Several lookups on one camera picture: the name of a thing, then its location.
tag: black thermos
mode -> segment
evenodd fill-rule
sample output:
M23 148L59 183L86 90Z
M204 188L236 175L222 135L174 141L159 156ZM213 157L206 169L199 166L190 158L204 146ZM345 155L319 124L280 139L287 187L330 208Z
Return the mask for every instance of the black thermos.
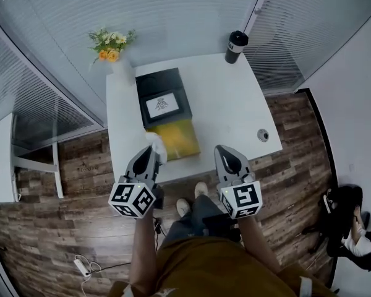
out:
M226 62L234 64L248 42L249 37L245 33L241 31L232 32L229 36L228 48L225 53Z

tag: white wall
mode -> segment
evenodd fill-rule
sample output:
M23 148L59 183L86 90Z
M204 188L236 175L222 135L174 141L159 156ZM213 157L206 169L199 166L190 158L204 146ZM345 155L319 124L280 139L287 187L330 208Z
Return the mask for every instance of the white wall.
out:
M305 87L322 115L339 183L361 186L363 210L371 212L371 18ZM371 272L339 258L334 286L340 296L370 297Z

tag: flower vase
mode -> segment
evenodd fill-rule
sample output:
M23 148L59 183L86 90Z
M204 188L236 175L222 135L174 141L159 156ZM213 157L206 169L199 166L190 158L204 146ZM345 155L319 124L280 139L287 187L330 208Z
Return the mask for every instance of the flower vase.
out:
M135 69L125 57L120 57L116 62L112 62L111 69L121 84L128 86L136 84Z

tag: white table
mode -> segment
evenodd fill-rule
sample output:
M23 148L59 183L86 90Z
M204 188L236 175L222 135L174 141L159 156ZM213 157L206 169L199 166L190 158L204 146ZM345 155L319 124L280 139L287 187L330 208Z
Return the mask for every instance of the white table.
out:
M0 202L19 201L15 181L15 167L28 168L31 170L44 171L55 174L56 190L59 198L63 198L61 177L58 161L58 144L53 147L53 165L26 160L13 154L12 129L14 127L14 115L11 113L0 120Z
M243 54L235 64L228 64L224 54L214 54L156 62L135 71L140 76L175 67L188 97L201 153L161 166L157 183L213 170L218 144L236 149L249 160L282 149L267 102ZM148 142L136 85L121 84L111 74L106 78L106 93L111 161L118 181L128 162ZM268 142L258 139L259 129L268 131Z

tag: brown shirt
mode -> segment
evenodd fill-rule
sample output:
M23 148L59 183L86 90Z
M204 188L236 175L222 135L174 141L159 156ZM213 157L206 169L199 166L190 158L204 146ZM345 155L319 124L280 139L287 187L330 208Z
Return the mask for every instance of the brown shirt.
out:
M299 265L278 275L223 238L194 237L169 243L158 251L154 297L299 296L301 278L313 281L312 296L336 296ZM121 297L126 283L114 283L109 297ZM135 297L144 296L132 288Z

